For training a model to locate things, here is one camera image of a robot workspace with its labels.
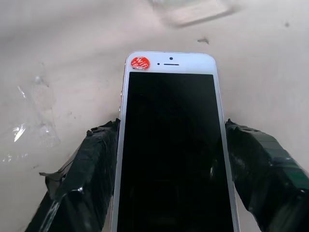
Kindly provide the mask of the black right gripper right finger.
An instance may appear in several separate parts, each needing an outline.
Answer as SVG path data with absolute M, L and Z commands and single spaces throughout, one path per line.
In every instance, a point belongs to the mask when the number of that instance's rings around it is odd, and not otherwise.
M 225 123 L 232 178 L 261 232 L 309 232 L 309 173 L 271 135 Z

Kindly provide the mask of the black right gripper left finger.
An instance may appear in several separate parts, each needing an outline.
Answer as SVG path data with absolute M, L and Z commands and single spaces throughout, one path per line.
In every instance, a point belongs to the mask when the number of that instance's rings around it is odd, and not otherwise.
M 47 192 L 25 232 L 102 232 L 113 196 L 120 120 L 86 132 L 55 173 L 40 173 Z

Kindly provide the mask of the white smartphone with red sticker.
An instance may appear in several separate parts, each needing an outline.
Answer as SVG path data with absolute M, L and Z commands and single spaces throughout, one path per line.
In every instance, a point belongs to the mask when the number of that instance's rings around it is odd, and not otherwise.
M 216 63 L 126 58 L 110 232 L 240 232 Z

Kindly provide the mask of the clear plastic wrap piece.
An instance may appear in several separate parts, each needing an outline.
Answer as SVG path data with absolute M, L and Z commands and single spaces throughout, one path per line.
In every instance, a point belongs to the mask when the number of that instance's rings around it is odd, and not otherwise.
M 0 163 L 35 157 L 59 144 L 55 102 L 42 62 L 0 78 Z

